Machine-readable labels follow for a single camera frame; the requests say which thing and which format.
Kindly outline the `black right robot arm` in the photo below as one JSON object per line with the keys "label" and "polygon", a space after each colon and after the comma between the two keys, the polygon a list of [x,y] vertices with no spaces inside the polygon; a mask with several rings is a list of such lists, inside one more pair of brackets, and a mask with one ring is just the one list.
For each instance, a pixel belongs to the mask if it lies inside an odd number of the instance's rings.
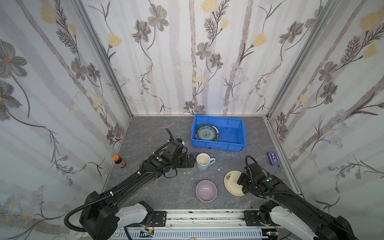
{"label": "black right robot arm", "polygon": [[237,184],[258,198],[268,198],[256,219],[263,225],[279,225],[302,240],[355,240],[350,223],[316,208],[274,175],[266,175],[253,163],[245,167]]}

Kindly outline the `green patterned small plate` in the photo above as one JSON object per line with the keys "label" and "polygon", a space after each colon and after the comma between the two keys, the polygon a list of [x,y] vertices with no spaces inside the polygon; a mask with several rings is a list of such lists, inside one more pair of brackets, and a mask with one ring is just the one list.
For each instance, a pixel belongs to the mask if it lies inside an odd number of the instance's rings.
{"label": "green patterned small plate", "polygon": [[202,124],[195,130],[197,140],[216,142],[220,137],[218,128],[211,124]]}

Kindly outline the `purple bowl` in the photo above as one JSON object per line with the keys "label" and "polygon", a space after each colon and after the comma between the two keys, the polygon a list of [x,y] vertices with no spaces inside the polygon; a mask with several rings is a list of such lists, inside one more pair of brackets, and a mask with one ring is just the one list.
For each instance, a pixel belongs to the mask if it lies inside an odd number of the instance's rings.
{"label": "purple bowl", "polygon": [[200,201],[210,203],[217,196],[217,187],[213,182],[203,180],[196,186],[196,195]]}

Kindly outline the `cream floral plate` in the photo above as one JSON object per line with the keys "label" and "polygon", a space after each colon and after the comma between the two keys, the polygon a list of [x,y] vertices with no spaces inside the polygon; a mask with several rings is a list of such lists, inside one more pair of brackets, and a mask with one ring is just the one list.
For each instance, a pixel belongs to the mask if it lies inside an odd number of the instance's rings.
{"label": "cream floral plate", "polygon": [[242,172],[233,170],[228,172],[224,178],[224,185],[227,191],[237,197],[244,196],[248,193],[243,186],[237,183],[241,174]]}

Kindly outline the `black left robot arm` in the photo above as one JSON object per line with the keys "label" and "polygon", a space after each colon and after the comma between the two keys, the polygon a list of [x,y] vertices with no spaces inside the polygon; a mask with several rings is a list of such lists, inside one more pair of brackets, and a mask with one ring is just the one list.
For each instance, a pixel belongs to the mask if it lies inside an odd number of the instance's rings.
{"label": "black left robot arm", "polygon": [[194,155],[188,153],[181,139],[168,141],[156,150],[139,169],[117,186],[101,194],[89,194],[82,209],[80,224],[93,240],[107,240],[121,227],[132,224],[147,226],[152,223],[154,210],[144,201],[124,208],[123,203],[133,197],[147,183],[157,180],[170,170],[193,168]]}

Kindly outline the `light blue mug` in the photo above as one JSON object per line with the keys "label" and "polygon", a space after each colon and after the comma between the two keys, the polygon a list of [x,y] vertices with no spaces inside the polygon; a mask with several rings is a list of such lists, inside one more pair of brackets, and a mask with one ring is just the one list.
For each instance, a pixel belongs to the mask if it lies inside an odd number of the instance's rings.
{"label": "light blue mug", "polygon": [[216,159],[215,158],[211,158],[206,153],[200,153],[196,157],[197,168],[200,171],[206,171],[209,168],[209,166],[211,166],[215,162],[216,162]]}

